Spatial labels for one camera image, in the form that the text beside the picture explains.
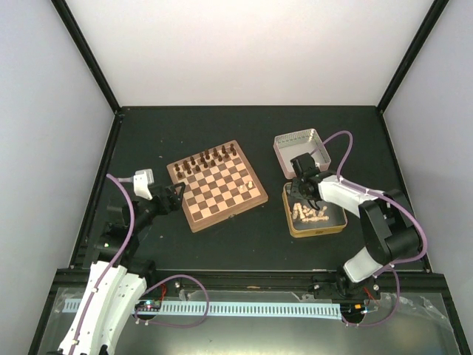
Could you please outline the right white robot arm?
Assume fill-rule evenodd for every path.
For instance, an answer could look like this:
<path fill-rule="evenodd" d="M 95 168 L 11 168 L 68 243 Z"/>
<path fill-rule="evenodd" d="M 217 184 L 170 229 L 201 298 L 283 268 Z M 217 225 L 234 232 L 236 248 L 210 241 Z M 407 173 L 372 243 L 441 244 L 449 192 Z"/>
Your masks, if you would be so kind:
<path fill-rule="evenodd" d="M 300 220 L 322 219 L 320 203 L 330 203 L 359 218 L 364 247 L 339 267 L 335 287 L 341 297 L 353 299 L 366 280 L 396 263 L 410 263 L 426 253 L 426 235 L 413 217 L 405 195 L 399 190 L 383 192 L 359 186 L 330 171 L 320 171 L 311 154 L 293 158 L 295 177 L 290 196 L 308 202 L 296 207 Z"/>

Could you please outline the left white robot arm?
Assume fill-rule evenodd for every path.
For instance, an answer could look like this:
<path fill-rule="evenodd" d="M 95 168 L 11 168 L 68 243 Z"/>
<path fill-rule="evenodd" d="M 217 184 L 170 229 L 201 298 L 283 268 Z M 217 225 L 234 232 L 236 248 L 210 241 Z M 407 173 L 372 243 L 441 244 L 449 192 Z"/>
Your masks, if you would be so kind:
<path fill-rule="evenodd" d="M 109 220 L 93 250 L 86 290 L 57 354 L 114 354 L 141 295 L 153 294 L 159 278 L 153 261 L 134 258 L 138 235 L 157 216 L 180 210 L 186 185 L 150 186 L 150 198 L 132 200 L 118 179 L 122 207 L 108 208 Z"/>

